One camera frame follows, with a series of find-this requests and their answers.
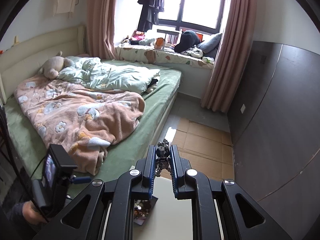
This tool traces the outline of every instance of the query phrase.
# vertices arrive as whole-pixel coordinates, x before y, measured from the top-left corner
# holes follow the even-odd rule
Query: pink curtain
[[[87,35],[89,54],[101,59],[118,59],[113,43],[116,0],[88,0]]]
[[[226,28],[202,107],[228,111],[251,50],[256,3],[257,0],[230,0]]]

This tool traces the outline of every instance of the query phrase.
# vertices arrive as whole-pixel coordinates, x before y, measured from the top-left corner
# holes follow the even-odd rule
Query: hanging clothes
[[[138,0],[142,4],[142,11],[137,31],[146,32],[152,29],[152,25],[158,25],[158,13],[164,12],[164,0]]]

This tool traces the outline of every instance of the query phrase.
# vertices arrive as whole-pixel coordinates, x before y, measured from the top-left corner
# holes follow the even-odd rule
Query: small white table
[[[134,223],[134,240],[192,240],[191,200],[174,198],[172,181],[156,177],[153,196],[158,198],[142,226]]]

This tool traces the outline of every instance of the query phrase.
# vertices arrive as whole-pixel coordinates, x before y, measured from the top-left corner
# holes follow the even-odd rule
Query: dark jacket
[[[194,45],[198,45],[200,42],[198,35],[194,31],[185,31],[181,35],[180,43],[174,47],[174,52],[181,53]]]
[[[146,32],[152,29],[152,25],[158,25],[158,13],[164,12],[164,0],[138,0],[142,4],[142,11],[137,30]]]

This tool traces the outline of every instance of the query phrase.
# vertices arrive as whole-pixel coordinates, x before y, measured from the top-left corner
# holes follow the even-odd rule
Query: blue handle
[[[74,177],[71,179],[71,183],[73,184],[82,184],[91,182],[90,177]]]

